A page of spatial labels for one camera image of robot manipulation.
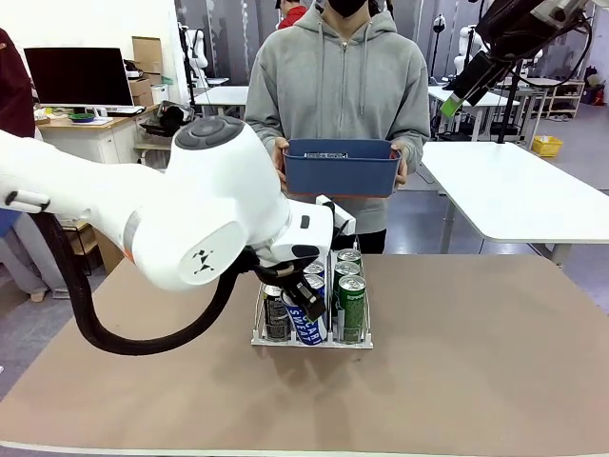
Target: robot logo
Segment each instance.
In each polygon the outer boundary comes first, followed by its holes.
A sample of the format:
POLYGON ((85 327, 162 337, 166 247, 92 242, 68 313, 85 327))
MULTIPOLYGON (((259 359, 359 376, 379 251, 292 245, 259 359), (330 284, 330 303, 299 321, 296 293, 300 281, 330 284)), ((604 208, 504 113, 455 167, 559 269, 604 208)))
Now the robot logo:
POLYGON ((199 259, 201 260, 201 269, 195 271, 194 274, 198 274, 201 271, 205 271, 206 269, 210 269, 211 271, 214 270, 214 268, 212 268, 210 265, 207 264, 207 257, 209 257, 209 255, 211 255, 211 254, 213 254, 213 251, 211 251, 209 254, 207 254, 205 252, 205 250, 202 249, 192 256, 193 259, 196 259, 197 257, 199 257, 199 259))

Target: can rack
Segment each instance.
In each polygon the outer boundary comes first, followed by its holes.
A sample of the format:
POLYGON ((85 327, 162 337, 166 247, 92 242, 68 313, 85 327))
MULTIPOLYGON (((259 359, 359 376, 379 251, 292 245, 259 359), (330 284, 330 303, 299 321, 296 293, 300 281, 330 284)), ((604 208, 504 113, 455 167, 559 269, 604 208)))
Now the can rack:
MULTIPOLYGON (((334 266, 336 265, 337 253, 330 252, 325 262, 325 306, 328 309, 328 323, 332 323, 332 290, 334 281, 334 266)), ((365 269, 362 259, 362 277, 365 279, 365 269)), ((334 326, 327 330, 327 338, 317 346, 308 346, 301 343, 298 339, 296 330, 292 330, 288 341, 270 341, 266 338, 265 325, 265 305, 264 305, 264 285, 260 284, 258 290, 258 298, 256 299, 256 308, 254 313, 254 328, 251 339, 252 346, 271 346, 271 347, 288 347, 288 348, 346 348, 346 349, 372 349, 372 322, 370 319, 370 303, 368 301, 368 288, 366 287, 366 295, 364 301, 364 314, 362 333, 360 335, 360 343, 345 344, 335 339, 334 326)))

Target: hoodie zipper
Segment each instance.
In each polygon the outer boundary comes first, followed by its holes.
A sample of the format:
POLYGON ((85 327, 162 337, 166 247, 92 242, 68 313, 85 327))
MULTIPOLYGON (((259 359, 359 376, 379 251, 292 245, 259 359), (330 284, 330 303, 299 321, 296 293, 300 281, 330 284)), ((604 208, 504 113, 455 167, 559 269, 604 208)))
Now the hoodie zipper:
POLYGON ((343 43, 343 86, 341 89, 341 114, 339 115, 339 138, 343 138, 343 111, 344 111, 344 91, 345 91, 345 71, 346 71, 346 49, 349 45, 343 43))

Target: yellow bin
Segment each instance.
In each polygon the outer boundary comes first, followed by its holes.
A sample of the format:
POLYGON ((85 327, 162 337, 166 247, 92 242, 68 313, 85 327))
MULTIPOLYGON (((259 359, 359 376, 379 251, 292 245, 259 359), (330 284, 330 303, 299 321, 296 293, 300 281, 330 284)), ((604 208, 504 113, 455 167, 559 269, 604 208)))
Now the yellow bin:
POLYGON ((556 157, 563 142, 555 136, 536 136, 533 141, 533 152, 540 157, 556 157))

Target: red clothing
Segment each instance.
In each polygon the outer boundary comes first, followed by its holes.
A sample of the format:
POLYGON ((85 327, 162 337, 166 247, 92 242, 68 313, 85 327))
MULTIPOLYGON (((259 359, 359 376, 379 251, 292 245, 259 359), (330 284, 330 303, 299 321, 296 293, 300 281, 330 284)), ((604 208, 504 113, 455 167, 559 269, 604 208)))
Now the red clothing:
POLYGON ((288 13, 287 17, 282 21, 279 25, 279 30, 287 29, 288 27, 292 27, 296 22, 298 22, 301 17, 305 15, 308 11, 306 7, 294 7, 288 13))
POLYGON ((16 136, 34 136, 31 85, 15 45, 0 29, 0 129, 16 136))

